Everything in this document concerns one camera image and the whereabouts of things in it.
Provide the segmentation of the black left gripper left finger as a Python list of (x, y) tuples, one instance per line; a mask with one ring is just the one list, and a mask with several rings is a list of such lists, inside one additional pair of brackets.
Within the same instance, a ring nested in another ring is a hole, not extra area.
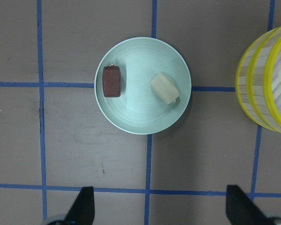
[(65, 216), (67, 225), (92, 225), (95, 218), (93, 187), (83, 187)]

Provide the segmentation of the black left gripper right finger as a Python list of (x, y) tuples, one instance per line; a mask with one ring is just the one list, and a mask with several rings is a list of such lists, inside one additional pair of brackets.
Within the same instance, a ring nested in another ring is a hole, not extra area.
[(263, 225), (267, 217), (238, 185), (227, 185), (226, 216), (232, 225)]

